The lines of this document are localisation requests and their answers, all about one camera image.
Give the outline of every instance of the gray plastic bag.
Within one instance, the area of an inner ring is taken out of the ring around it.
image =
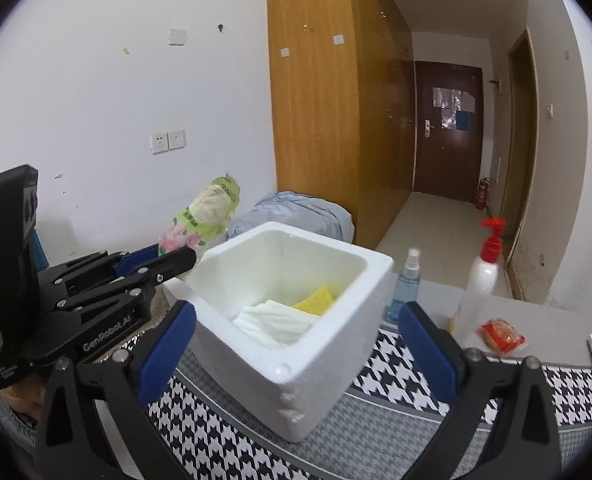
[[[263,198],[252,211],[231,223],[228,236],[234,238],[265,222],[280,222],[347,243],[354,239],[354,224],[347,210],[327,200],[292,191]]]

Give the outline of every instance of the tile floor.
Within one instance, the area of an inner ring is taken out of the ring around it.
[[[485,218],[473,204],[412,193],[377,250],[394,258],[395,269],[401,270],[407,250],[417,247],[424,280],[465,288],[471,264],[491,233],[480,224]],[[504,271],[493,294],[510,297]]]

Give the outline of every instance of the metal screw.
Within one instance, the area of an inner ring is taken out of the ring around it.
[[[477,363],[483,359],[483,352],[478,348],[467,348],[467,350],[465,350],[465,357],[473,363]]]
[[[530,370],[538,370],[540,368],[540,360],[533,355],[529,355],[525,358],[525,364]]]
[[[61,356],[58,359],[56,359],[56,362],[54,363],[54,369],[58,370],[59,372],[64,372],[65,370],[67,370],[67,368],[70,367],[70,364],[70,358]]]
[[[112,361],[124,363],[129,358],[130,353],[125,348],[119,348],[112,354]]]

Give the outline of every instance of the doorway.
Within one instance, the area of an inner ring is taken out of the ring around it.
[[[481,68],[417,61],[414,191],[474,202],[483,150]]]
[[[508,61],[512,130],[500,216],[507,222],[503,235],[503,255],[509,268],[532,190],[538,141],[538,95],[527,30],[510,49]]]

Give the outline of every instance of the white spray cap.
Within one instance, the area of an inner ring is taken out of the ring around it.
[[[412,247],[407,252],[407,261],[405,262],[405,268],[409,270],[420,269],[420,250]]]

